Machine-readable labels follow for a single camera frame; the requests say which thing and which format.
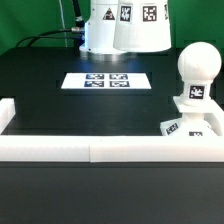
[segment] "black cable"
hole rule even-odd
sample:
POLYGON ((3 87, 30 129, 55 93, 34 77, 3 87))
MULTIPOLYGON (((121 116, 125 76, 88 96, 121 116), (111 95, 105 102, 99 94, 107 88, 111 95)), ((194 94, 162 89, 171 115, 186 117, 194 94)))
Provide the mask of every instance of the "black cable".
POLYGON ((75 15, 76 17, 81 17, 81 11, 80 11, 80 8, 79 8, 79 2, 78 0, 72 0, 73 2, 73 7, 74 7, 74 12, 75 12, 75 15))
POLYGON ((20 40, 20 41, 16 44, 15 47, 19 47, 19 45, 20 45, 22 42, 26 41, 26 40, 29 40, 29 39, 35 39, 35 38, 37 38, 37 37, 38 37, 38 39, 63 39, 63 40, 65 40, 65 39, 68 39, 68 40, 74 40, 74 39, 76 39, 76 37, 30 36, 30 37, 26 37, 26 38, 23 38, 22 40, 20 40))
POLYGON ((76 27, 83 28, 85 26, 85 22, 81 15, 79 2, 78 2, 78 0, 72 0, 72 3, 73 3, 73 8, 74 8, 75 17, 76 17, 75 25, 76 25, 76 27))
POLYGON ((27 47, 31 47, 32 44, 34 42, 36 42, 38 39, 40 39, 40 36, 48 36, 48 35, 52 35, 52 34, 56 34, 56 33, 71 33, 71 29, 62 29, 62 30, 53 30, 53 31, 49 31, 49 32, 45 32, 45 33, 41 33, 40 35, 36 36, 35 38, 33 38, 28 44, 27 47))

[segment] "black table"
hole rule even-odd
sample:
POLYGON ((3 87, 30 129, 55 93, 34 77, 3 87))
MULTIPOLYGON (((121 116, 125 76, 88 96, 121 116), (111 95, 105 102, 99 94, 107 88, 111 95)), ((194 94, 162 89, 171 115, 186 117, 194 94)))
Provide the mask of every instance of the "black table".
POLYGON ((177 116, 176 67, 175 50, 96 62, 73 49, 12 49, 0 58, 0 96, 16 103, 4 134, 161 135, 160 122, 177 116), (152 89, 62 90, 66 72, 146 73, 152 89))
MULTIPOLYGON (((102 63, 73 49, 12 49, 0 57, 0 95, 16 103, 4 134, 160 135, 161 121, 180 116, 176 59, 175 50, 102 63), (143 72, 152 89, 65 91, 65 72, 143 72)), ((0 163, 0 224, 222 224, 223 174, 222 163, 0 163)))

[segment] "white ball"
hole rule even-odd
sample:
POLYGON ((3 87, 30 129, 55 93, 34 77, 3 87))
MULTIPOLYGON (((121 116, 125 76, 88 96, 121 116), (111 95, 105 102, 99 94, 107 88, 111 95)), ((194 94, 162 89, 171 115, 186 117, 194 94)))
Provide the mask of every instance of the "white ball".
POLYGON ((198 42, 182 51, 178 60, 178 69, 183 81, 212 82, 218 75, 221 64, 220 53, 213 45, 198 42))

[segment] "printed marker sheet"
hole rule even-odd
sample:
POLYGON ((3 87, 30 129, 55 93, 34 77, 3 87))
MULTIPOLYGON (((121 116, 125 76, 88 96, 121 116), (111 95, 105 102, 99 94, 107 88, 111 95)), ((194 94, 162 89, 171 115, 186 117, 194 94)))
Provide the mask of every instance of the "printed marker sheet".
POLYGON ((151 89, 145 73, 67 73, 62 89, 151 89))

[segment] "green background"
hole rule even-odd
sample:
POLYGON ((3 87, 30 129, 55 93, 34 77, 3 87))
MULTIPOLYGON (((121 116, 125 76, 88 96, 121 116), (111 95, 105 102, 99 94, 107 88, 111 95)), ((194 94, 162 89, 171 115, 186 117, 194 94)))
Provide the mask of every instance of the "green background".
MULTIPOLYGON (((72 0, 61 1, 65 26, 71 28, 75 24, 72 0)), ((80 0, 79 3, 86 21, 90 15, 90 0, 80 0)), ((169 13, 173 47, 183 48, 191 42, 207 41, 222 53, 223 0, 169 0, 169 13)), ((59 0, 0 0, 0 54, 24 37, 61 28, 59 0)), ((63 47, 65 41, 45 39, 36 45, 63 47)))

